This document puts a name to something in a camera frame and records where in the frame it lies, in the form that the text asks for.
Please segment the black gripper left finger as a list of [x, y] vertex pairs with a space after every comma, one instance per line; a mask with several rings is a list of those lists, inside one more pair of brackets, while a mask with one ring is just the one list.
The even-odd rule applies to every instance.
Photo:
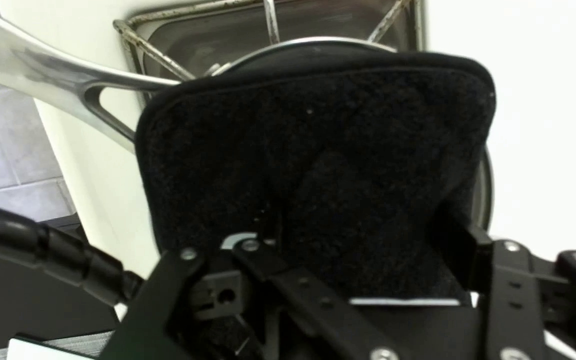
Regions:
[[276, 246], [244, 237], [201, 268], [201, 323], [233, 318], [259, 360], [408, 360], [408, 350]]

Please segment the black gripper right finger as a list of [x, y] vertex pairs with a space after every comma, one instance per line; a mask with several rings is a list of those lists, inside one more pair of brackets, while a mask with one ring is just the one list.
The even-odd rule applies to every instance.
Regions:
[[434, 246], [459, 282], [482, 296], [482, 360], [570, 360], [547, 334], [576, 351], [576, 249], [549, 262], [448, 210], [434, 220]]

